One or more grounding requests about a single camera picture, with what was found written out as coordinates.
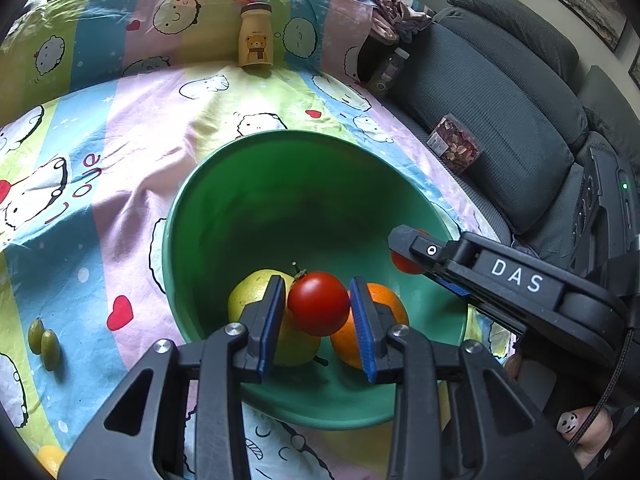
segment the pillow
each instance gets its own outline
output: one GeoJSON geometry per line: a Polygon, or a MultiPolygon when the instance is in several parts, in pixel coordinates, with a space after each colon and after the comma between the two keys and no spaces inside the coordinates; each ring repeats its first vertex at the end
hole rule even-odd
{"type": "Polygon", "coordinates": [[[589,70],[578,99],[591,130],[603,135],[619,155],[626,156],[640,184],[640,121],[618,87],[602,69],[589,70]]]}
{"type": "MultiPolygon", "coordinates": [[[[431,130],[425,130],[414,118],[409,117],[409,115],[402,110],[395,102],[390,99],[385,99],[381,102],[381,104],[389,110],[393,115],[395,115],[396,119],[398,119],[407,129],[414,134],[415,138],[420,140],[421,143],[425,145],[425,147],[433,153],[433,150],[427,145],[427,141],[431,136],[431,130]]],[[[482,216],[489,222],[489,225],[494,230],[498,239],[501,243],[505,245],[509,245],[511,243],[511,232],[509,231],[509,227],[507,222],[504,221],[500,212],[495,208],[495,206],[491,203],[491,201],[485,197],[482,192],[476,189],[476,186],[468,181],[468,178],[465,178],[464,175],[457,176],[452,173],[449,167],[446,164],[443,164],[442,167],[447,170],[455,181],[460,184],[462,191],[470,198],[471,202],[473,202],[479,211],[482,213],[482,216]]]]}
{"type": "Polygon", "coordinates": [[[565,83],[578,65],[578,51],[553,25],[518,0],[447,0],[499,25],[527,45],[565,83]]]}
{"type": "Polygon", "coordinates": [[[513,232],[528,230],[574,161],[566,142],[511,79],[455,33],[433,23],[412,45],[390,97],[427,131],[449,113],[465,124],[484,148],[465,177],[513,232]]]}
{"type": "Polygon", "coordinates": [[[506,30],[470,10],[447,7],[434,21],[467,40],[509,76],[555,126],[569,149],[573,153],[580,150],[589,131],[587,116],[571,89],[538,56],[506,30]]]}

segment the clothing pile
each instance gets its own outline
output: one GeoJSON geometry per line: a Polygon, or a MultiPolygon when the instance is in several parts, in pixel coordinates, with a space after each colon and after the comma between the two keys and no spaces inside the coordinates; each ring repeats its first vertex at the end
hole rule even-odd
{"type": "Polygon", "coordinates": [[[381,42],[410,43],[413,36],[429,27],[434,12],[417,0],[357,0],[373,8],[371,33],[381,42]]]}

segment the human hand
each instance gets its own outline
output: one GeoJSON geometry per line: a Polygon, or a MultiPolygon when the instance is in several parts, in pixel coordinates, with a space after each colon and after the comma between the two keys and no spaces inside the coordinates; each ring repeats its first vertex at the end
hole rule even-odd
{"type": "MultiPolygon", "coordinates": [[[[520,373],[521,365],[522,355],[514,354],[505,362],[504,370],[512,378],[516,379],[520,373]]],[[[558,433],[560,433],[566,441],[571,440],[584,420],[591,413],[592,408],[592,406],[587,406],[560,415],[558,424],[556,425],[558,433]]],[[[609,412],[607,410],[601,410],[575,448],[574,456],[582,469],[587,467],[591,460],[602,450],[607,440],[609,440],[612,430],[613,424],[609,412]]]]}

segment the red tomato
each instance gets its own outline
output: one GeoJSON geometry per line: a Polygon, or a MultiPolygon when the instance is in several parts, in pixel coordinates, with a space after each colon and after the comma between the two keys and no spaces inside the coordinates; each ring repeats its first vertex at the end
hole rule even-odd
{"type": "MultiPolygon", "coordinates": [[[[420,231],[421,233],[424,233],[426,235],[429,234],[427,231],[424,231],[422,229],[416,229],[416,231],[420,231]]],[[[414,264],[411,260],[405,258],[404,256],[401,256],[394,251],[389,252],[391,253],[391,261],[398,270],[404,272],[405,274],[422,274],[424,272],[420,265],[414,264]]]]}
{"type": "Polygon", "coordinates": [[[338,332],[351,309],[347,289],[328,272],[310,272],[296,280],[287,306],[300,330],[318,337],[338,332]]]}

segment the sofa cushion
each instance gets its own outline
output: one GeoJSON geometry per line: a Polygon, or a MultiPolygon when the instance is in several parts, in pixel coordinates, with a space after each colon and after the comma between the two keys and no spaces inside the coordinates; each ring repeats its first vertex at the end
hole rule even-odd
{"type": "MultiPolygon", "coordinates": [[[[431,135],[431,130],[425,130],[417,121],[414,120],[409,114],[407,114],[401,107],[391,100],[383,100],[383,106],[389,110],[395,117],[402,123],[407,129],[414,134],[415,138],[420,140],[428,150],[431,149],[427,146],[427,140],[431,135]]],[[[460,184],[460,187],[465,194],[471,199],[476,207],[482,213],[482,216],[489,222],[489,225],[494,230],[498,237],[498,240],[503,244],[509,244],[511,242],[511,232],[507,222],[504,221],[500,212],[494,207],[491,201],[485,197],[480,190],[476,188],[471,182],[466,182],[459,176],[455,176],[451,170],[445,165],[442,165],[447,170],[455,181],[460,184]]]]}
{"type": "Polygon", "coordinates": [[[611,153],[616,153],[616,150],[611,147],[611,145],[607,142],[607,139],[601,136],[598,132],[589,132],[587,141],[575,156],[575,161],[583,168],[586,166],[587,161],[589,160],[589,148],[592,146],[594,148],[601,148],[611,153]]]}
{"type": "Polygon", "coordinates": [[[464,123],[484,147],[466,176],[512,232],[528,230],[574,161],[566,143],[511,79],[447,28],[433,23],[411,51],[391,97],[427,131],[449,113],[464,123]]]}
{"type": "Polygon", "coordinates": [[[434,20],[467,40],[519,86],[573,153],[587,137],[587,116],[562,79],[520,40],[471,10],[447,7],[434,20]]]}
{"type": "Polygon", "coordinates": [[[569,267],[574,250],[574,209],[580,196],[582,174],[582,166],[571,166],[558,196],[540,221],[523,236],[540,258],[563,269],[569,267]]]}
{"type": "Polygon", "coordinates": [[[518,0],[447,0],[499,25],[527,45],[565,82],[578,65],[578,52],[553,25],[518,0]]]}
{"type": "Polygon", "coordinates": [[[618,154],[628,158],[636,183],[640,184],[640,121],[618,87],[599,66],[593,65],[578,99],[591,130],[603,135],[618,154]]]}

